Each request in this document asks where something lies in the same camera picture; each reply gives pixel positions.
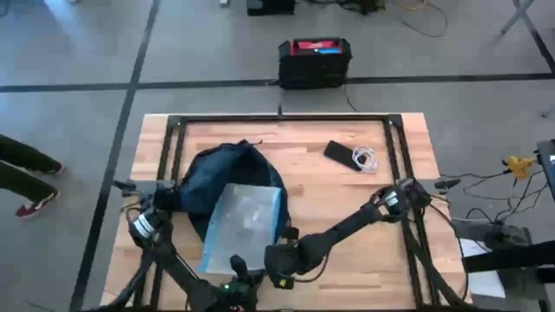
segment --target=smartphone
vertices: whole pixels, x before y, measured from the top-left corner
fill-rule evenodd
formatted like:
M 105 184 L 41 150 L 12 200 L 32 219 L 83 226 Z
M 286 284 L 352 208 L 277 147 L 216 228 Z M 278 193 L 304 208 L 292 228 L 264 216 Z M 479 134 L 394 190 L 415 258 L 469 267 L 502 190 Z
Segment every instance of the smartphone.
M 326 146 L 326 149 L 323 151 L 323 156 L 335 160 L 336 162 L 347 166 L 356 172 L 362 171 L 362 169 L 353 160 L 353 150 L 333 140 L 331 140 Z M 358 161 L 361 164 L 364 164 L 364 162 L 366 162 L 366 156 L 359 156 Z

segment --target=concrete floor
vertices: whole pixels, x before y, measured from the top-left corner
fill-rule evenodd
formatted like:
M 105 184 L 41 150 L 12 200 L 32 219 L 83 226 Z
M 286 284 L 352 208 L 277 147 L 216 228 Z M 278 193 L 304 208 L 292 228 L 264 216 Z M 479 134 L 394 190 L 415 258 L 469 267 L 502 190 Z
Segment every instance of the concrete floor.
M 403 27 L 395 7 L 367 17 L 337 8 L 300 3 L 295 16 L 245 16 L 243 1 L 220 8 L 216 1 L 161 1 L 140 81 L 273 79 L 277 46 L 307 36 L 344 36 L 352 45 L 351 77 L 496 75 L 550 73 L 530 31 L 518 22 L 498 31 L 515 11 L 507 0 L 440 1 L 449 28 L 426 38 Z M 14 0 L 0 18 L 0 133 L 35 146 L 63 162 L 61 177 L 42 177 L 62 197 L 42 214 L 20 221 L 23 198 L 0 190 L 0 307 L 5 311 L 66 311 L 75 287 L 101 182 L 126 89 L 33 92 L 35 85 L 128 83 L 151 1 Z M 530 18 L 555 53 L 549 13 L 536 0 Z M 437 30 L 436 13 L 407 16 Z M 16 92 L 27 86 L 28 92 Z M 539 111 L 555 104 L 555 81 L 480 81 L 351 84 L 347 92 L 360 111 L 424 112 L 442 172 L 499 172 L 508 154 L 530 155 L 537 140 L 551 139 L 552 120 Z M 285 92 L 277 87 L 139 90 L 131 102 L 116 179 L 131 170 L 142 116 L 148 113 L 348 112 L 345 91 Z M 485 189 L 503 195 L 509 181 Z M 464 218 L 479 205 L 494 215 L 503 207 L 476 202 L 455 191 L 451 214 Z M 108 201 L 85 307 L 98 304 L 122 200 Z M 534 242 L 554 239 L 555 211 L 548 192 L 538 206 L 511 219 L 527 226 Z M 548 289 L 555 302 L 555 289 Z M 535 302 L 476 296 L 481 307 L 539 310 Z

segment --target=clear plastic bag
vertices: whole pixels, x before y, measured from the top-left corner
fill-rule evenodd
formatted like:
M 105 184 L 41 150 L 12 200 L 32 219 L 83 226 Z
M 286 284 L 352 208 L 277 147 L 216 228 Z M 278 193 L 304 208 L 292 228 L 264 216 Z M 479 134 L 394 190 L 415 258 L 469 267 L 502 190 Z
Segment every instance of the clear plastic bag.
M 225 186 L 210 218 L 199 271 L 234 274 L 229 258 L 242 257 L 248 270 L 264 268 L 264 249 L 274 244 L 280 205 L 278 187 Z

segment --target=wooden tabletop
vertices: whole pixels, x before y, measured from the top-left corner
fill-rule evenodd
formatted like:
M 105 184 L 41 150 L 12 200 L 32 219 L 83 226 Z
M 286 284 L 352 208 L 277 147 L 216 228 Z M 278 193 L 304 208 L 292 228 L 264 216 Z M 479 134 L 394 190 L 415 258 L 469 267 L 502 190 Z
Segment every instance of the wooden tabletop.
M 437 179 L 438 168 L 423 114 L 402 114 L 412 166 L 418 179 Z M 160 160 L 167 115 L 145 116 L 135 154 L 131 179 L 154 180 Z M 301 236 L 325 231 L 359 209 L 379 187 L 393 182 L 382 123 L 372 120 L 198 122 L 188 123 L 180 177 L 194 155 L 221 143 L 242 139 L 259 142 L 256 148 L 276 167 L 289 194 L 292 223 Z M 375 173 L 353 172 L 326 159 L 322 153 L 330 140 L 354 148 L 374 149 L 378 159 Z M 173 155 L 175 141 L 170 148 Z M 399 144 L 396 143 L 398 159 Z M 166 169 L 169 177 L 171 166 Z M 448 215 L 447 207 L 435 205 Z M 429 247 L 437 270 L 461 294 L 464 270 L 453 230 L 436 211 L 425 215 Z M 173 217 L 173 242 L 178 252 L 198 268 L 202 243 L 184 213 Z M 121 219 L 114 243 L 102 303 L 108 303 L 137 270 L 141 250 L 127 233 Z M 313 270 L 303 278 L 319 271 Z M 422 291 L 428 299 L 426 280 L 419 264 Z M 152 275 L 147 279 L 145 301 L 150 296 Z M 229 276 L 201 275 L 214 284 Z M 336 245 L 322 277 L 314 283 L 297 283 L 294 290 L 279 290 L 266 278 L 258 292 L 258 309 L 411 309 L 415 300 L 408 273 L 407 256 L 399 224 L 374 224 Z M 186 294 L 164 275 L 159 309 L 183 309 Z

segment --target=person's leg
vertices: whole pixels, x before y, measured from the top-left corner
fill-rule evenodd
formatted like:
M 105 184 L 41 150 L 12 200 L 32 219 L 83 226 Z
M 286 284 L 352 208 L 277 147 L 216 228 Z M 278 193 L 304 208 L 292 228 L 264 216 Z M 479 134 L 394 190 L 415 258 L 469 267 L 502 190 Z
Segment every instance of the person's leg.
M 0 134 L 0 160 L 31 171 L 58 173 L 62 164 L 31 146 Z
M 16 216 L 27 218 L 35 215 L 60 192 L 46 182 L 0 161 L 0 189 L 21 195 L 32 202 L 17 209 Z

